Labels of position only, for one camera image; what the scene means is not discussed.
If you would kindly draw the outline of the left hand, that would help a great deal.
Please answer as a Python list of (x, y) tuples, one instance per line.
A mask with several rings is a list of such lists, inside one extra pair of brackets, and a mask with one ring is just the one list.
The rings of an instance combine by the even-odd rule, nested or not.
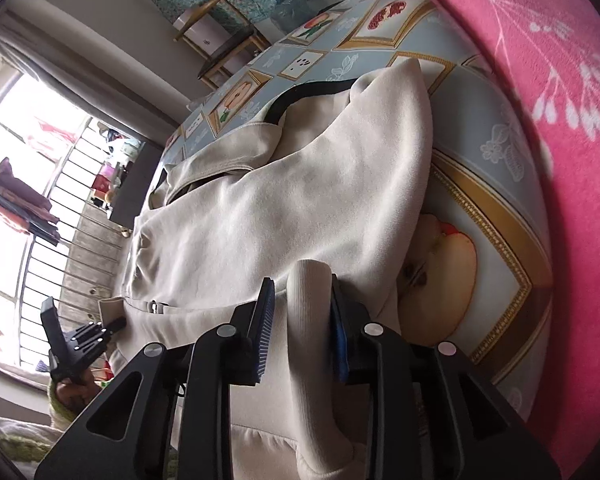
[(92, 371), (87, 368), (75, 382), (65, 378), (55, 386), (55, 394), (59, 403), (70, 412), (79, 414), (100, 393), (100, 385), (96, 382)]

